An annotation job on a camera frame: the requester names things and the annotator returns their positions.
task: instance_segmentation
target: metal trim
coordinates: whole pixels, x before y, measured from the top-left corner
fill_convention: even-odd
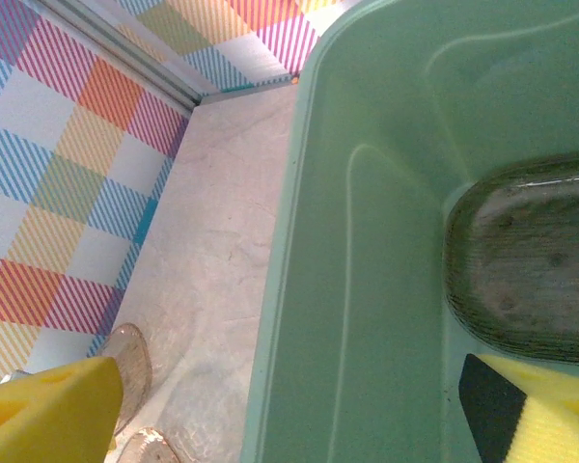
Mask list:
[[[191,112],[201,97],[79,0],[37,0]]]

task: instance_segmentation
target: plaid patterned wallpaper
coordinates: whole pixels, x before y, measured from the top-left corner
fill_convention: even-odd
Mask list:
[[[0,0],[0,379],[110,332],[186,125],[36,4]]]
[[[94,0],[94,10],[202,95],[290,80],[360,0]]]

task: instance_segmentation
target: white floor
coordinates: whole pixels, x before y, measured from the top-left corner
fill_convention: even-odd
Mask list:
[[[143,426],[184,462],[238,460],[295,95],[196,109],[116,320],[146,337],[152,395],[106,461]]]

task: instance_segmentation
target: green plastic tub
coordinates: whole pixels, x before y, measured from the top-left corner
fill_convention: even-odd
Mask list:
[[[378,0],[299,84],[243,463],[479,462],[443,303],[448,212],[579,150],[579,0]],[[551,366],[579,374],[579,367]]]

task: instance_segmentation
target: wall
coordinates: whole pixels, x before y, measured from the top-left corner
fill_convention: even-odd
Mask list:
[[[94,0],[125,37],[202,95],[290,80],[361,0]]]
[[[110,332],[187,122],[38,5],[0,0],[0,379]]]

